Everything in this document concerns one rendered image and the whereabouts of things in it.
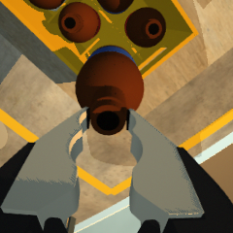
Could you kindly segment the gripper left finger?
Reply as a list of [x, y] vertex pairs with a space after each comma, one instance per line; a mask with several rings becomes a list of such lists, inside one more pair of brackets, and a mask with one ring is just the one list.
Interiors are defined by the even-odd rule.
[[76, 159], [89, 129], [89, 109], [28, 142], [0, 167], [0, 233], [43, 233], [49, 217], [60, 218], [67, 227], [67, 218], [79, 207]]

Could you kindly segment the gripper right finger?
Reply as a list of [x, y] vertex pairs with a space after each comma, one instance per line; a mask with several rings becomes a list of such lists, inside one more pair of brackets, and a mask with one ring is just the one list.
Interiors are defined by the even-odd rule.
[[129, 209], [141, 226], [155, 219], [160, 233], [233, 233], [232, 202], [184, 148], [133, 109], [127, 110], [126, 130], [137, 161]]

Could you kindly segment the yellow bottle crate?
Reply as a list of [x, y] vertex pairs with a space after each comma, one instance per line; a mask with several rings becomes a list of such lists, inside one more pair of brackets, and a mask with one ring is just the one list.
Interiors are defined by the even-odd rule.
[[[39, 9], [32, 5], [29, 0], [0, 1], [76, 75], [78, 75], [87, 59], [96, 49], [114, 45], [127, 50], [133, 57], [139, 70], [150, 61], [148, 65], [140, 70], [142, 77], [145, 78], [199, 34], [177, 0], [134, 0], [126, 11], [118, 15], [113, 15], [103, 10], [97, 0], [66, 0], [56, 12]], [[85, 43], [72, 43], [64, 38], [59, 30], [59, 14], [71, 2], [83, 2], [97, 11], [100, 16], [101, 27], [99, 32]], [[129, 40], [124, 30], [124, 24], [128, 16], [135, 10], [144, 7], [157, 9], [162, 13], [166, 21], [166, 32], [162, 41], [151, 48], [136, 46]], [[167, 49], [164, 50], [165, 48]], [[162, 53], [158, 55], [161, 51]], [[155, 56], [156, 58], [152, 60]]]

